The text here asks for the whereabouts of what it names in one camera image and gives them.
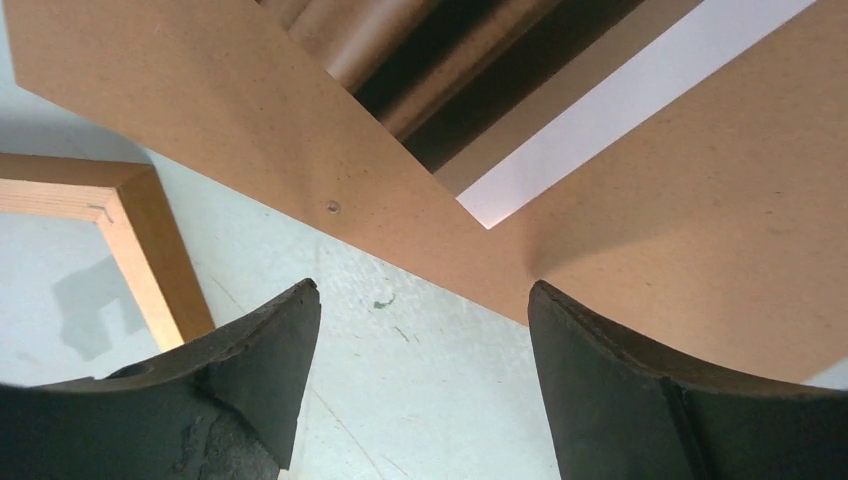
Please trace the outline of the printed plant photo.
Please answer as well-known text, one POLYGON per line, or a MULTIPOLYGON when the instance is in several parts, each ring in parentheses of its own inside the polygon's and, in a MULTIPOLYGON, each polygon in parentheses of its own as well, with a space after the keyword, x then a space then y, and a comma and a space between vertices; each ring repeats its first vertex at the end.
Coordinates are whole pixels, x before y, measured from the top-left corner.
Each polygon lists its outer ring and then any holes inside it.
POLYGON ((267 1, 492 228, 806 8, 803 1, 267 1))

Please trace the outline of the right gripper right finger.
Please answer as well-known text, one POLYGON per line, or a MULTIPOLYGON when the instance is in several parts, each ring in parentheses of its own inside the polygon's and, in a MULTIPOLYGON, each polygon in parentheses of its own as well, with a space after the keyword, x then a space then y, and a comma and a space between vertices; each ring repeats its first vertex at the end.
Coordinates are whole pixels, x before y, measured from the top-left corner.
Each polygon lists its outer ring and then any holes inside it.
POLYGON ((562 478, 846 477, 845 391, 698 359, 544 281, 527 313, 562 478))

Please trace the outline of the light wooden picture frame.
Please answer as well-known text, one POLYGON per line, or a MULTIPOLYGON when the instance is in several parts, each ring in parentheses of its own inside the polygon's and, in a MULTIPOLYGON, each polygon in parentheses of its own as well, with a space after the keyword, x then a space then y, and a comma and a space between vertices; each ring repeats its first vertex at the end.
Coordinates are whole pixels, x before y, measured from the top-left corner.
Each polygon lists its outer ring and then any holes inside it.
POLYGON ((214 330, 153 166, 4 153, 1 209, 95 224, 161 350, 214 330))

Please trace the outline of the brown cardboard backing board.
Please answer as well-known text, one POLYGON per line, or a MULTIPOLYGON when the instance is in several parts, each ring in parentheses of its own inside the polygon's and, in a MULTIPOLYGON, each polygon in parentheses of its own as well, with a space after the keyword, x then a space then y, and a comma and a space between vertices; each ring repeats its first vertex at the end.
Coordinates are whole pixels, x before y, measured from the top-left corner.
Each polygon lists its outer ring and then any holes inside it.
POLYGON ((694 356, 847 356, 847 5, 706 1, 459 195, 250 1, 8 1, 16 83, 517 321, 543 279, 694 356))

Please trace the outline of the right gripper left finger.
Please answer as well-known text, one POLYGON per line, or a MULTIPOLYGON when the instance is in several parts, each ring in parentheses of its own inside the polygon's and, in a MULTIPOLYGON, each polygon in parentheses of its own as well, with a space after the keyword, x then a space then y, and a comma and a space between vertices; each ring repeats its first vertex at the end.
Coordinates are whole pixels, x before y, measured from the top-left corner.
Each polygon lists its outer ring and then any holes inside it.
POLYGON ((101 378, 1 388, 5 479, 275 479, 292 462, 321 321, 304 279, 101 378))

